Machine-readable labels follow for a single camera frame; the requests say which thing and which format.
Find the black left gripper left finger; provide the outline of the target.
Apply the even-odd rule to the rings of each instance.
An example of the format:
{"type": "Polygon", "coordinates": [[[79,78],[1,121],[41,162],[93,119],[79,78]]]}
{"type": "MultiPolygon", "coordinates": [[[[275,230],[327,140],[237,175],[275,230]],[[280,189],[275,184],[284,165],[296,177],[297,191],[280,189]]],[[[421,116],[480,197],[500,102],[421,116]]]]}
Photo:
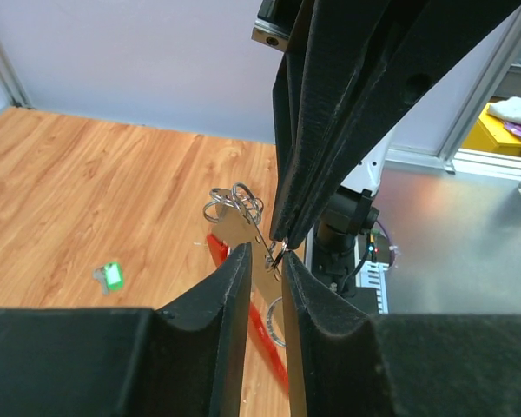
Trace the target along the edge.
{"type": "Polygon", "coordinates": [[[246,255],[162,308],[0,308],[0,416],[236,416],[246,255]]]}

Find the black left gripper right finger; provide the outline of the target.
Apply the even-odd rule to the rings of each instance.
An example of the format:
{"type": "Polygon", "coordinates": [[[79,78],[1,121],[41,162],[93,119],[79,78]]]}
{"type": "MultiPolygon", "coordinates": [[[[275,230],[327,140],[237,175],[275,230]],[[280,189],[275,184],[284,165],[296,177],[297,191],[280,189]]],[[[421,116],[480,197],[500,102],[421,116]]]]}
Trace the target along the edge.
{"type": "Polygon", "coordinates": [[[294,416],[521,416],[521,315],[366,314],[281,263],[294,416]]]}

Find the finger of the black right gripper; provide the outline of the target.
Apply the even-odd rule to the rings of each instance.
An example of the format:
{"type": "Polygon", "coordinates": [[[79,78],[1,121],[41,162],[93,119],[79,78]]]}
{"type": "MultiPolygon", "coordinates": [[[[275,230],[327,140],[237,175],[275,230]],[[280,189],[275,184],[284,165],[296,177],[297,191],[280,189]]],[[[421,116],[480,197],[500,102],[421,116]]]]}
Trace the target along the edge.
{"type": "Polygon", "coordinates": [[[315,2],[314,222],[383,136],[519,7],[505,0],[315,2]]]}
{"type": "Polygon", "coordinates": [[[270,238],[301,241],[314,223],[309,190],[317,167],[317,3],[292,1],[292,24],[272,91],[278,186],[270,238]]]}

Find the red-handled metal key organizer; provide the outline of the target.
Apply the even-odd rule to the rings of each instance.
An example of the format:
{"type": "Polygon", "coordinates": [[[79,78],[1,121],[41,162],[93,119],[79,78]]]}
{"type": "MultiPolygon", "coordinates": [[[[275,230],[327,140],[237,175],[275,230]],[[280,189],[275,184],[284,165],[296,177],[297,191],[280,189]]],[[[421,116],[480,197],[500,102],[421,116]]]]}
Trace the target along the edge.
{"type": "Polygon", "coordinates": [[[248,303],[247,333],[275,382],[287,394],[287,366],[279,353],[286,344],[278,335],[284,325],[283,313],[277,308],[281,275],[275,267],[274,246],[266,243],[260,231],[263,210],[263,201],[237,182],[228,189],[211,189],[202,213],[211,223],[207,244],[215,266],[221,266],[236,249],[245,251],[248,287],[268,305],[263,314],[255,301],[248,303]]]}

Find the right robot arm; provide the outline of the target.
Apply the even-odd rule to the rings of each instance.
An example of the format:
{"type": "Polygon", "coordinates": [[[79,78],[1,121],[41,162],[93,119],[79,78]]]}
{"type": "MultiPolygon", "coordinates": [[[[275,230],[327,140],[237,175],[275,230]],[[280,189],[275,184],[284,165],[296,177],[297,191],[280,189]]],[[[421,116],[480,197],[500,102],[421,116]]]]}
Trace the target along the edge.
{"type": "Polygon", "coordinates": [[[373,227],[386,135],[517,1],[276,1],[260,16],[288,34],[273,86],[278,185],[270,236],[286,249],[310,230],[340,295],[346,261],[373,227]]]}

